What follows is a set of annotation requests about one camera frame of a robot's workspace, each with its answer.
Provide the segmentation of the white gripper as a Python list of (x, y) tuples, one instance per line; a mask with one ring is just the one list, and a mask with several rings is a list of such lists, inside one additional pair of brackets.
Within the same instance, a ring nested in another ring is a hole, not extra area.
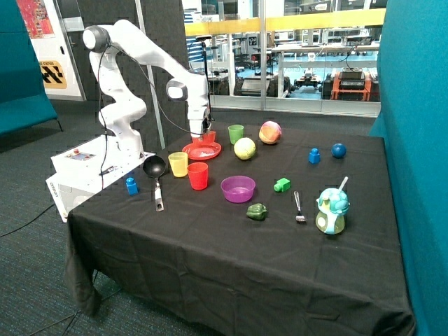
[(208, 106), (189, 106), (188, 122), (190, 135), (192, 137), (202, 137), (211, 129), (212, 119)]

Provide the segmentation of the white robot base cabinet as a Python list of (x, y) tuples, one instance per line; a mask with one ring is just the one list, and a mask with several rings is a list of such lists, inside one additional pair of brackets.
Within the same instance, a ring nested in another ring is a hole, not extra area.
[(72, 209), (153, 155), (146, 151), (125, 155), (115, 136), (101, 135), (51, 157), (55, 173), (46, 184), (62, 221), (67, 222)]

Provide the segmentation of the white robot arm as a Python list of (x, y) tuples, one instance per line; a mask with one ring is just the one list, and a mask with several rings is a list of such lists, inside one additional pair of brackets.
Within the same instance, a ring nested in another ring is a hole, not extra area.
[(145, 116), (147, 105), (139, 96), (143, 91), (133, 92), (136, 85), (130, 82), (144, 66), (158, 67), (171, 76), (166, 93), (188, 105), (191, 137), (200, 138), (211, 129), (207, 75), (186, 69), (130, 21), (87, 27), (83, 42), (101, 92), (113, 100), (100, 110), (99, 120), (115, 135), (121, 157), (137, 159), (144, 154), (141, 135), (132, 123)]

